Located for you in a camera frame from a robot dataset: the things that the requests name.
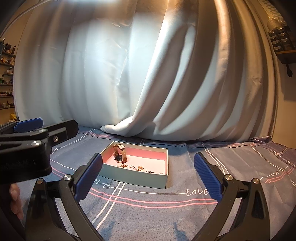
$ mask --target cable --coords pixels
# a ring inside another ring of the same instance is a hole
[[[26,14],[27,12],[29,12],[29,11],[31,11],[32,9],[34,9],[34,8],[36,8],[36,7],[38,7],[38,6],[40,6],[40,5],[42,5],[43,3],[46,3],[46,2],[49,2],[49,1],[51,1],[51,0],[43,0],[43,1],[41,1],[41,2],[39,2],[39,3],[37,3],[37,4],[35,4],[35,5],[33,5],[32,7],[30,7],[30,8],[28,8],[27,10],[25,10],[25,11],[23,11],[21,14],[19,14],[14,20],[12,20],[11,21],[11,23],[3,30],[3,32],[2,32],[2,34],[1,34],[1,36],[0,36],[0,38],[2,38],[5,34],[6,34],[6,32],[7,32],[7,30],[16,22],[16,20],[18,20],[21,16],[23,16],[24,14]]]

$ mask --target shelf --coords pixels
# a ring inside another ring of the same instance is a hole
[[[276,52],[278,59],[282,64],[295,64],[296,63],[296,50]]]
[[[10,57],[14,57],[14,58],[16,57],[14,54],[7,53],[5,51],[2,51],[2,54],[7,55],[7,56],[10,56]]]
[[[13,74],[6,74],[6,73],[4,73],[4,74],[2,74],[2,77],[4,77],[4,75],[13,76]]]
[[[0,66],[1,65],[5,65],[5,66],[9,66],[9,67],[14,67],[14,65],[12,65],[12,64],[7,64],[7,63],[2,63],[2,62],[0,62]]]
[[[3,96],[0,96],[0,98],[12,98],[13,95],[3,95]]]
[[[0,108],[0,110],[5,110],[5,109],[11,109],[11,108],[14,108],[14,106],[11,106],[11,107],[4,107],[4,108]]]

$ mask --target finger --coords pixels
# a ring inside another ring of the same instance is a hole
[[[11,195],[11,198],[16,201],[17,198],[20,196],[20,189],[16,183],[13,183],[10,185],[9,193]]]
[[[11,201],[10,209],[14,214],[17,214],[20,210],[22,210],[22,202],[20,197],[18,197],[16,201]]]
[[[17,217],[19,218],[19,220],[22,220],[24,218],[24,212],[22,211],[22,209],[17,213]]]

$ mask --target watch face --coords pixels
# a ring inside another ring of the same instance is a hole
[[[120,149],[120,150],[123,150],[125,147],[124,147],[124,145],[118,145],[118,148]]]
[[[114,160],[115,160],[116,162],[122,163],[122,155],[117,155],[117,156],[114,158]]]

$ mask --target white backdrop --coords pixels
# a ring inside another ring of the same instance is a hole
[[[249,0],[50,1],[24,29],[20,120],[157,140],[266,136],[274,67]]]

